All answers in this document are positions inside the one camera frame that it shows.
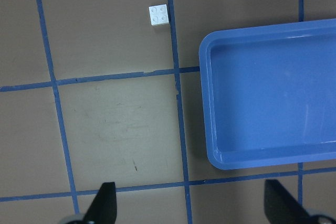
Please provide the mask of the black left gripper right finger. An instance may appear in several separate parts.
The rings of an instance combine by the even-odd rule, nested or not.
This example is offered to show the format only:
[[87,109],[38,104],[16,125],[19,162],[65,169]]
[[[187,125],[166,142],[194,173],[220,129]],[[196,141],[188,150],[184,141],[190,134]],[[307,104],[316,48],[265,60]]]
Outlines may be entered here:
[[309,214],[276,179],[264,183],[264,213],[269,223],[335,223],[323,214]]

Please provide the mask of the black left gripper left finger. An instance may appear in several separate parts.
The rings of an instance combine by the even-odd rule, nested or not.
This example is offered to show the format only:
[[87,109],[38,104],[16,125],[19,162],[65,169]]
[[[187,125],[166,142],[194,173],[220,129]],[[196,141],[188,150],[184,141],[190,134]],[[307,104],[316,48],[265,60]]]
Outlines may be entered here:
[[114,224],[117,219],[115,182],[103,183],[82,219],[82,223]]

